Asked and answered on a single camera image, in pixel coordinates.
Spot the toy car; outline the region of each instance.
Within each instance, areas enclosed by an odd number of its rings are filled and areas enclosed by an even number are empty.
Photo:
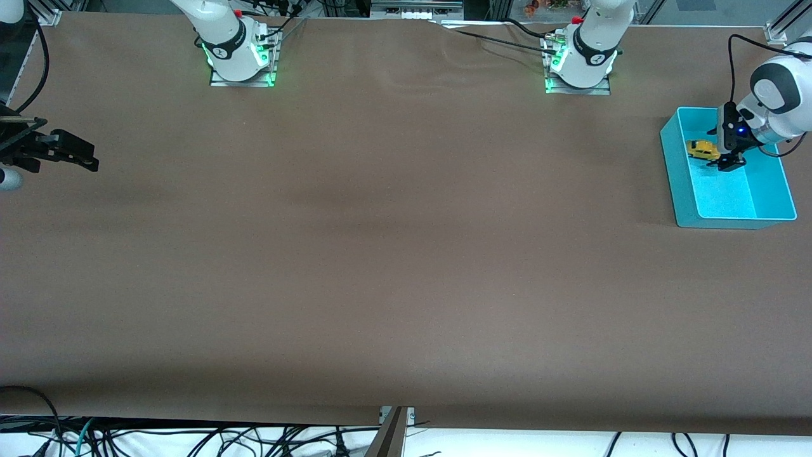
[[[703,160],[718,160],[721,154],[716,149],[716,145],[708,140],[691,140],[685,142],[685,147],[688,149],[688,155],[697,159]]]

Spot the teal plastic bin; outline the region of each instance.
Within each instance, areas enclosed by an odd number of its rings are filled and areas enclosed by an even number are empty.
[[[732,172],[708,167],[688,155],[688,140],[716,141],[716,108],[680,107],[663,127],[663,153],[674,200],[676,224],[696,229],[763,229],[795,220],[795,203],[781,159],[758,149],[745,152],[747,164]],[[765,150],[778,152],[775,145]]]

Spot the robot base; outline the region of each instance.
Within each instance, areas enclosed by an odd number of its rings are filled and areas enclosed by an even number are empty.
[[[581,89],[565,83],[561,76],[550,69],[553,62],[561,58],[562,47],[564,46],[564,30],[562,28],[556,30],[555,33],[548,33],[546,37],[541,38],[539,41],[542,49],[552,49],[557,53],[555,55],[542,54],[544,87],[548,94],[609,95],[611,93],[608,76],[603,77],[601,82],[594,87]]]
[[[283,33],[281,31],[274,36],[265,39],[259,44],[266,47],[266,50],[258,51],[260,58],[268,59],[268,65],[262,68],[256,75],[245,81],[229,81],[223,79],[213,68],[209,85],[213,87],[274,87],[276,85],[276,71],[279,67],[279,48],[282,46]]]

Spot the brown table surface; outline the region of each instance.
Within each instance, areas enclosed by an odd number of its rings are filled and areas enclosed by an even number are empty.
[[[311,20],[276,87],[224,89],[183,16],[65,14],[26,114],[101,169],[0,196],[0,381],[71,415],[812,433],[810,148],[798,221],[711,231],[659,144],[727,97],[734,31],[631,28],[578,97],[532,51]],[[768,55],[736,44],[740,95]]]

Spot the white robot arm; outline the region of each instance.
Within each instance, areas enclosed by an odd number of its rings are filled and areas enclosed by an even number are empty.
[[[0,0],[0,43],[17,34],[24,18],[25,0]]]
[[[245,81],[269,65],[264,24],[238,17],[228,0],[171,0],[192,21],[211,67],[225,80]]]
[[[587,89],[611,72],[617,46],[632,23],[636,0],[592,0],[582,24],[564,29],[565,49],[550,70],[567,84]]]
[[[719,107],[717,147],[721,171],[746,163],[743,153],[756,146],[788,141],[812,131],[812,29],[750,77],[750,94]]]

